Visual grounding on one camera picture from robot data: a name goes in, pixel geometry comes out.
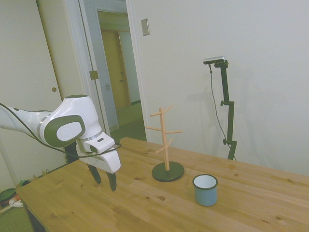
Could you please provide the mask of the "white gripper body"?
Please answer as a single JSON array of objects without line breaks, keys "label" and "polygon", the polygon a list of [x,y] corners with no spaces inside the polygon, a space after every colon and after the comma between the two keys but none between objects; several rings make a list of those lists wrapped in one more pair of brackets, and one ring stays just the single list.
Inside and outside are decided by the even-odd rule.
[{"label": "white gripper body", "polygon": [[115,173],[121,167],[117,151],[112,151],[114,143],[77,143],[76,150],[81,161],[101,170]]}]

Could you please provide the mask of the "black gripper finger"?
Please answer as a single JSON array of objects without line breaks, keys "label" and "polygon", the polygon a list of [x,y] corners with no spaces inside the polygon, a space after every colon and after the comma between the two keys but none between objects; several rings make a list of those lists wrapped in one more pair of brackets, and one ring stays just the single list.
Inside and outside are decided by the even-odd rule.
[{"label": "black gripper finger", "polygon": [[99,174],[97,168],[95,166],[90,165],[90,164],[88,164],[87,166],[88,166],[89,171],[92,174],[92,177],[94,178],[95,182],[97,184],[100,184],[101,183],[101,177],[100,177],[100,174]]},{"label": "black gripper finger", "polygon": [[116,179],[116,173],[110,173],[106,172],[108,180],[109,180],[109,185],[112,191],[115,191],[117,188],[117,179]]}]

